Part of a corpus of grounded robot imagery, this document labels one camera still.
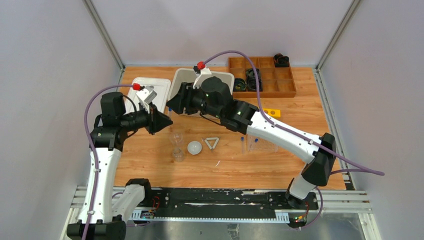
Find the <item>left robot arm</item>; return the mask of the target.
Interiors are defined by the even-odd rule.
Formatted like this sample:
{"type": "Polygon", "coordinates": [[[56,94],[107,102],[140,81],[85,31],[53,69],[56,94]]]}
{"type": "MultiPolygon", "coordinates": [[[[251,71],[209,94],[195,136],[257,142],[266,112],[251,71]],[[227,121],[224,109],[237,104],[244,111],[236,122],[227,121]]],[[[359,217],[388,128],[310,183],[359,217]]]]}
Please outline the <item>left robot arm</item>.
{"type": "Polygon", "coordinates": [[[132,178],[118,200],[113,203],[114,179],[124,142],[139,129],[155,134],[172,125],[164,113],[167,97],[136,93],[139,109],[127,112],[121,92],[103,94],[101,114],[88,134],[90,173],[87,193],[76,223],[67,226],[72,240],[123,240],[127,222],[135,208],[149,206],[153,201],[151,185],[146,178],[132,178]]]}

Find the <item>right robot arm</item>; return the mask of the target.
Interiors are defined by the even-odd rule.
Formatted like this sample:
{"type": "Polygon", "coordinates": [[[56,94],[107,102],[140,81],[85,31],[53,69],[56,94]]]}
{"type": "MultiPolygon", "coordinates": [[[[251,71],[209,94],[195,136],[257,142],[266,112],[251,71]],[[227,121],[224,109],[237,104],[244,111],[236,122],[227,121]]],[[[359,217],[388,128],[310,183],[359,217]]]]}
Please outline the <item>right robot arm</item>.
{"type": "Polygon", "coordinates": [[[182,82],[166,106],[177,114],[210,115],[230,131],[266,140],[299,157],[304,168],[291,180],[285,193],[285,202],[292,209],[303,206],[315,187],[328,184],[336,160],[328,152],[336,148],[333,135],[300,131],[262,113],[253,104],[234,99],[229,86],[218,77],[207,78],[199,88],[182,82]]]}

